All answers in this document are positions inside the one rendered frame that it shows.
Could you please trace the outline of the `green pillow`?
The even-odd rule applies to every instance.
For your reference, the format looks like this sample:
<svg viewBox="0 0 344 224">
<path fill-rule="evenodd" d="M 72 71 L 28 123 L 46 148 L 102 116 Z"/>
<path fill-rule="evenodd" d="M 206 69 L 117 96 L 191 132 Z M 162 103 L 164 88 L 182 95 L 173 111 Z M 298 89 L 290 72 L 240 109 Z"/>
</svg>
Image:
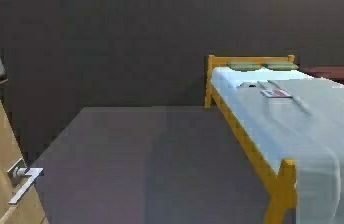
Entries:
<svg viewBox="0 0 344 224">
<path fill-rule="evenodd" d="M 296 64 L 288 61 L 268 61 L 264 63 L 264 66 L 274 71 L 291 71 L 298 69 Z"/>
<path fill-rule="evenodd" d="M 248 61 L 229 61 L 227 66 L 232 70 L 241 72 L 256 71 L 262 68 L 260 64 Z"/>
</svg>

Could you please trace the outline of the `red and white book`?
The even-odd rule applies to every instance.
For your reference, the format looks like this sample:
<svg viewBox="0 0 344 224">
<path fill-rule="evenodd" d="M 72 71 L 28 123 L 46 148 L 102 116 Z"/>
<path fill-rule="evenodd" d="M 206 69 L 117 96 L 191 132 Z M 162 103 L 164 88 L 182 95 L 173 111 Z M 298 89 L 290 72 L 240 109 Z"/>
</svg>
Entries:
<svg viewBox="0 0 344 224">
<path fill-rule="evenodd" d="M 268 98 L 291 98 L 292 95 L 282 89 L 261 90 L 261 93 Z"/>
</svg>

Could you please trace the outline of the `yellow wooden bed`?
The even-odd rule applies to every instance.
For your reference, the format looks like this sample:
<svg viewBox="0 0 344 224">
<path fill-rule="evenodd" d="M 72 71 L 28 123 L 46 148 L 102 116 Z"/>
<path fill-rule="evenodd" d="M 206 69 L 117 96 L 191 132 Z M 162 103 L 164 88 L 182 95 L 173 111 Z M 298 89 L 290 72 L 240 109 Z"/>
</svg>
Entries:
<svg viewBox="0 0 344 224">
<path fill-rule="evenodd" d="M 344 224 L 344 85 L 297 70 L 274 71 L 268 61 L 292 55 L 207 59 L 205 104 L 217 105 L 266 188 L 264 224 Z M 262 66 L 230 69 L 229 61 Z M 282 89 L 291 98 L 268 98 Z"/>
</svg>

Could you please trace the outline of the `dark red side table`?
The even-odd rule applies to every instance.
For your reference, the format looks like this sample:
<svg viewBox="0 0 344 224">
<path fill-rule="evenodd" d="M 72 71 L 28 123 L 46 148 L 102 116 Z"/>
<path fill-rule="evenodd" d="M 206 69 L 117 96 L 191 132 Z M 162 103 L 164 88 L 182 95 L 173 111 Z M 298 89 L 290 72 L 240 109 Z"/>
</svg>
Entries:
<svg viewBox="0 0 344 224">
<path fill-rule="evenodd" d="M 315 66 L 301 71 L 316 78 L 326 78 L 344 84 L 344 66 Z"/>
</svg>

